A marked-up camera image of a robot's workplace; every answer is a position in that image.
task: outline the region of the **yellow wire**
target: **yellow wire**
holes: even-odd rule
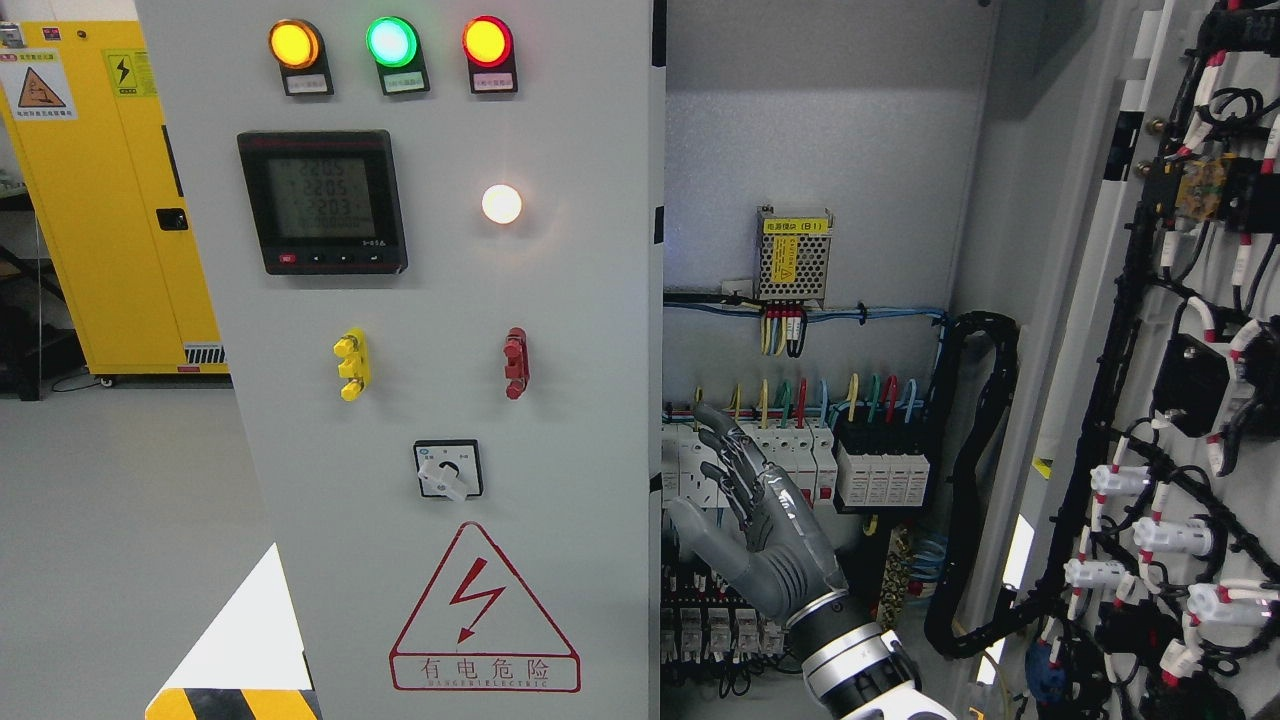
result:
[[[769,429],[769,380],[760,380],[760,429]]]
[[[858,410],[858,383],[859,383],[858,373],[854,373],[849,378],[849,397],[845,398],[849,401],[850,423],[854,421],[854,411]]]

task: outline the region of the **warning sticker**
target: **warning sticker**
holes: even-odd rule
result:
[[[796,261],[800,259],[800,238],[783,234],[773,238],[773,272],[769,282],[796,282]]]
[[[489,533],[463,523],[390,652],[398,691],[576,693],[577,651]]]
[[[76,104],[58,50],[0,53],[0,85],[15,120],[74,120]]]
[[[156,78],[146,50],[102,50],[102,58],[116,97],[156,96]]]

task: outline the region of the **lightning bolt symbol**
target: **lightning bolt symbol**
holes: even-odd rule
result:
[[[453,593],[453,600],[449,601],[449,605],[458,605],[458,603],[470,602],[472,600],[481,598],[481,597],[488,597],[489,598],[489,601],[484,603],[484,607],[480,609],[480,612],[476,615],[475,620],[472,620],[471,624],[467,625],[466,628],[461,628],[458,630],[458,643],[460,644],[463,641],[466,641],[467,638],[470,638],[471,635],[476,634],[475,630],[472,630],[471,628],[476,626],[476,623],[479,623],[480,619],[484,618],[484,614],[489,612],[489,609],[493,607],[493,603],[498,601],[498,596],[500,596],[503,593],[503,591],[507,589],[507,585],[502,585],[500,588],[493,588],[493,589],[488,589],[488,591],[483,591],[483,592],[475,592],[475,593],[471,593],[471,594],[465,594],[467,592],[467,588],[470,588],[471,583],[474,583],[475,579],[477,577],[480,577],[480,573],[484,570],[485,565],[488,565],[488,564],[489,564],[489,561],[485,560],[484,557],[476,557],[476,561],[471,564],[471,570],[467,571],[467,577],[462,579],[462,584],[458,585],[457,592]]]

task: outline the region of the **green wire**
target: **green wire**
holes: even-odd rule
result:
[[[872,375],[872,395],[867,398],[867,424],[876,420],[876,409],[879,407],[879,375]]]

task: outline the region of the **robotic hand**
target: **robotic hand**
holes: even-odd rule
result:
[[[769,462],[730,416],[699,405],[699,438],[728,469],[701,470],[728,497],[746,530],[746,547],[719,532],[694,503],[678,498],[671,519],[685,547],[750,602],[791,633],[804,680],[840,720],[955,720],[916,689],[897,648],[865,611],[849,601],[849,587],[831,542],[782,468]]]

